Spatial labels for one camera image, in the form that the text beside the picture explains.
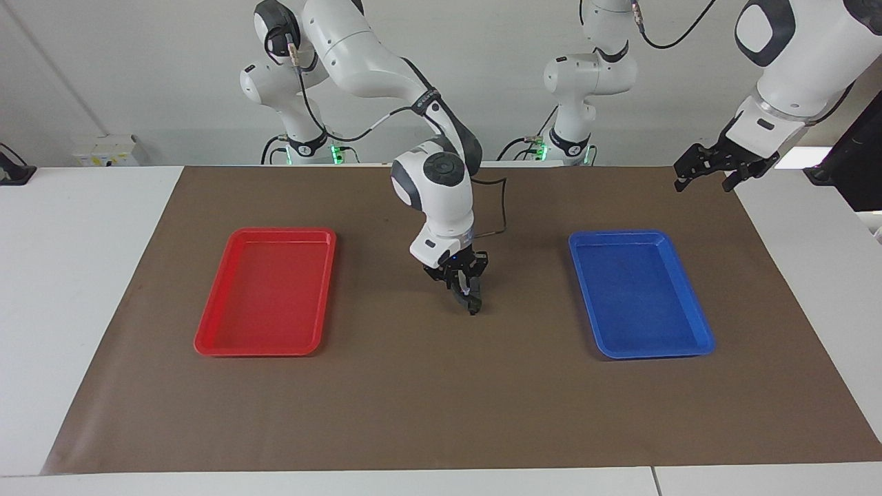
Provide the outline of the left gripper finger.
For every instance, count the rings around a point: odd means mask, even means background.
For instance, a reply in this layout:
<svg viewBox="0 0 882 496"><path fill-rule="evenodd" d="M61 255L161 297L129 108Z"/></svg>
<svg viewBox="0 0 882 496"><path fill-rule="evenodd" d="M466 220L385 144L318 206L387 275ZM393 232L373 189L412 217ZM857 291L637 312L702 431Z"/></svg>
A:
<svg viewBox="0 0 882 496"><path fill-rule="evenodd" d="M675 191L682 192L693 180L716 172L714 159L717 153L714 147L704 147L699 143L690 145L674 163L677 176Z"/></svg>
<svg viewBox="0 0 882 496"><path fill-rule="evenodd" d="M730 175L727 175L727 178L722 182L722 189L725 192L731 192L740 183L748 179L763 178L778 161L780 161L780 154L774 153L768 159L760 159L752 163L741 163L736 166L736 169Z"/></svg>

